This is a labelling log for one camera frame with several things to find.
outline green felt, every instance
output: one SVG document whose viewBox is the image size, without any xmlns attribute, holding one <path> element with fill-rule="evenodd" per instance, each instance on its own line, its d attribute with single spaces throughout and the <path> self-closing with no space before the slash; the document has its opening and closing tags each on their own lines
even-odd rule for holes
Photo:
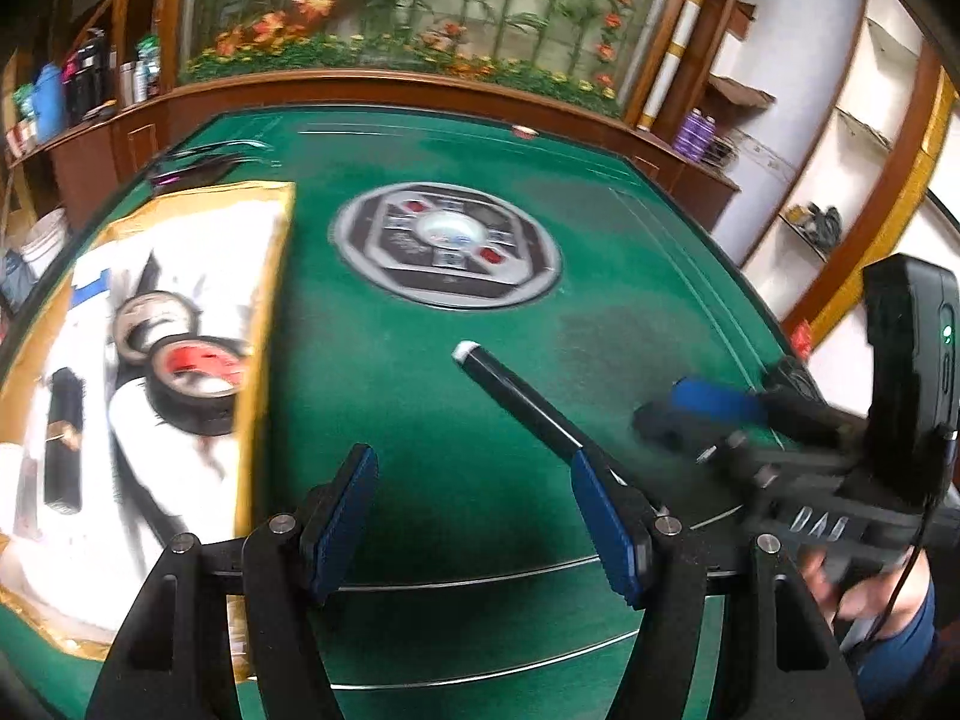
<svg viewBox="0 0 960 720">
<path fill-rule="evenodd" d="M 273 512 L 294 506 L 354 442 L 380 458 L 347 578 L 374 589 L 334 595 L 317 620 L 333 683 L 382 688 L 342 690 L 347 718 L 602 717 L 632 640 L 496 679 L 387 689 L 539 664 L 640 624 L 597 562 L 471 586 L 376 589 L 593 555 L 566 465 L 450 352 L 464 338 L 482 343 L 693 525 L 736 500 L 704 469 L 641 445 L 632 411 L 691 373 L 756 386 L 762 365 L 781 357 L 779 339 L 696 233 L 613 156 L 546 137 L 521 141 L 483 122 L 347 106 L 229 115 L 190 144 L 230 138 L 265 140 L 275 151 L 263 156 L 278 162 L 243 165 L 230 181 L 296 182 L 259 498 Z M 401 181 L 464 184 L 534 215 L 560 247 L 559 282 L 528 304 L 488 312 L 443 311 L 366 282 L 330 244 L 330 223 L 357 194 Z M 146 194 L 138 187 L 114 218 Z M 704 618 L 687 717 L 706 713 L 718 604 Z M 48 700 L 82 714 L 96 666 L 53 653 L 6 611 L 0 642 Z M 241 686 L 241 701 L 246 717 L 261 716 L 252 685 Z"/>
</svg>

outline shelf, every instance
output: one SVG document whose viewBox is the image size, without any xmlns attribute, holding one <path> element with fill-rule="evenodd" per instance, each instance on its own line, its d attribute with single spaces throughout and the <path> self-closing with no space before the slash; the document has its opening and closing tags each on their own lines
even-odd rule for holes
<svg viewBox="0 0 960 720">
<path fill-rule="evenodd" d="M 874 46 L 891 61 L 898 65 L 912 66 L 920 60 L 912 50 L 909 50 L 903 43 L 896 40 L 886 29 L 873 19 L 866 19 L 867 30 L 874 41 Z"/>
<path fill-rule="evenodd" d="M 795 225 L 794 223 L 792 223 L 792 221 L 790 221 L 788 218 L 786 218 L 783 214 L 777 214 L 777 216 L 779 217 L 779 220 L 780 220 L 780 221 L 782 221 L 784 224 L 786 224 L 787 227 L 789 227 L 791 230 L 793 230 L 793 231 L 797 234 L 797 237 L 798 237 L 801 241 L 803 241 L 803 243 L 804 243 L 807 247 L 809 247 L 810 250 L 813 251 L 813 253 L 817 255 L 817 257 L 820 258 L 820 261 L 821 261 L 821 262 L 826 262 L 826 261 L 827 261 L 827 255 L 825 255 L 824 252 L 822 252 L 821 250 L 819 250 L 819 248 L 817 248 L 816 245 L 813 244 L 813 241 L 810 241 L 810 238 L 806 237 L 806 233 L 803 232 L 802 229 L 800 229 L 797 225 Z"/>
<path fill-rule="evenodd" d="M 854 138 L 862 138 L 865 143 L 877 151 L 882 151 L 884 154 L 889 153 L 890 149 L 893 148 L 890 139 L 882 132 L 875 130 L 870 124 L 864 124 L 864 122 L 861 122 L 860 119 L 848 113 L 843 108 L 837 108 L 836 111 L 840 117 L 840 121 L 846 124 L 847 129 Z"/>
</svg>

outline orange flower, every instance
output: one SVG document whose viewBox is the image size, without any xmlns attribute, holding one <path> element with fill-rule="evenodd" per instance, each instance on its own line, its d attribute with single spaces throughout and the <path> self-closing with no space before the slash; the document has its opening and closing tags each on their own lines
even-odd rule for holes
<svg viewBox="0 0 960 720">
<path fill-rule="evenodd" d="M 308 22 L 321 16 L 329 16 L 333 9 L 333 0 L 294 0 L 296 9 Z"/>
<path fill-rule="evenodd" d="M 243 30 L 234 26 L 229 32 L 217 35 L 217 56 L 233 56 L 243 40 Z"/>
<path fill-rule="evenodd" d="M 253 31 L 256 32 L 253 42 L 265 43 L 274 39 L 274 33 L 283 28 L 286 20 L 287 14 L 282 10 L 265 14 L 262 19 L 253 25 Z"/>
</svg>

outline white wall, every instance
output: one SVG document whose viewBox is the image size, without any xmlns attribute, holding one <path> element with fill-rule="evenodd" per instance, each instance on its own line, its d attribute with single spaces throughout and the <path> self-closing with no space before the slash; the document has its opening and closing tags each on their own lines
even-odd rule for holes
<svg viewBox="0 0 960 720">
<path fill-rule="evenodd" d="M 741 156 L 728 175 L 741 186 L 713 237 L 741 262 L 771 211 L 784 200 L 845 69 L 863 0 L 743 0 L 757 19 L 739 50 L 723 51 L 715 69 L 776 97 L 741 129 L 781 161 Z"/>
<path fill-rule="evenodd" d="M 960 211 L 960 115 L 950 120 L 930 189 Z M 897 252 L 933 262 L 960 276 L 960 235 L 929 200 L 911 218 Z M 810 358 L 810 373 L 824 397 L 840 408 L 867 413 L 872 396 L 872 349 L 867 346 L 862 306 L 847 314 Z"/>
</svg>

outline black cable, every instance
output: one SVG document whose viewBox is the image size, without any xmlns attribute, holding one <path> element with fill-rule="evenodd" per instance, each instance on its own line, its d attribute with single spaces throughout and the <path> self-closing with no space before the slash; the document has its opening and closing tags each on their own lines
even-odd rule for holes
<svg viewBox="0 0 960 720">
<path fill-rule="evenodd" d="M 917 564 L 917 560 L 920 557 L 920 549 L 923 548 L 923 539 L 926 536 L 926 528 L 928 528 L 930 520 L 933 519 L 933 512 L 936 508 L 937 499 L 931 495 L 926 500 L 925 504 L 923 504 L 923 516 L 920 518 L 920 527 L 917 529 L 917 534 L 914 536 L 913 542 L 910 544 L 910 557 L 907 559 L 906 565 L 904 565 L 904 573 L 902 573 L 901 577 L 896 581 L 896 587 L 894 587 L 894 591 L 890 595 L 890 600 L 887 601 L 886 607 L 882 613 L 880 613 L 880 616 L 875 619 L 874 624 L 870 628 L 870 632 L 867 634 L 867 637 L 864 638 L 865 644 L 869 644 L 877 637 L 877 634 L 883 629 L 883 626 L 889 622 L 890 615 L 894 613 L 896 599 L 899 597 L 899 594 L 901 594 L 901 590 L 904 589 L 904 585 L 910 576 L 910 572 Z"/>
</svg>

